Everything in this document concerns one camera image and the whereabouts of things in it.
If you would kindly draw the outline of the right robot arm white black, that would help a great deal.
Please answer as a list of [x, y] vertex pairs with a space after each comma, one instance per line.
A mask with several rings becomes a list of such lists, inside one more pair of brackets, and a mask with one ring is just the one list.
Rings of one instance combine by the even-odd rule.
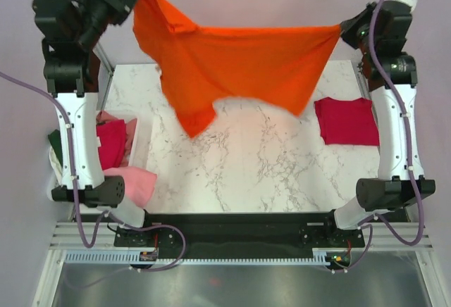
[[373, 102], [380, 146], [377, 177], [358, 180], [356, 196], [335, 210], [335, 222], [322, 230], [331, 246], [341, 245], [348, 230], [374, 214], [415, 204], [417, 192], [420, 199], [435, 192], [435, 181], [426, 179], [416, 144], [416, 62], [403, 50], [412, 10], [401, 1], [372, 3], [342, 24], [342, 40], [362, 53], [359, 68]]

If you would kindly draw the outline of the orange t shirt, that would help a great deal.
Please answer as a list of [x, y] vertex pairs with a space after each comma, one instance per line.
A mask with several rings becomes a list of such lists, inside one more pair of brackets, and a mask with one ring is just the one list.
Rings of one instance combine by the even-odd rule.
[[300, 115], [341, 28], [203, 27], [167, 0], [138, 0], [133, 31], [161, 69], [161, 88], [189, 137], [216, 118], [214, 103], [257, 99]]

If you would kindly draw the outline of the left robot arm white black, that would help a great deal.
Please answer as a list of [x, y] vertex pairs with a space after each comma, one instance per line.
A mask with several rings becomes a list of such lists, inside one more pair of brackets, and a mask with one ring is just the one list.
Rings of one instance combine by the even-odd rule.
[[61, 183], [49, 198], [108, 210], [140, 246], [154, 240], [144, 209], [125, 196], [120, 176], [105, 176], [96, 132], [100, 60], [94, 47], [109, 25], [122, 25], [137, 0], [33, 0], [35, 25], [44, 35], [43, 74], [58, 115], [62, 146]]

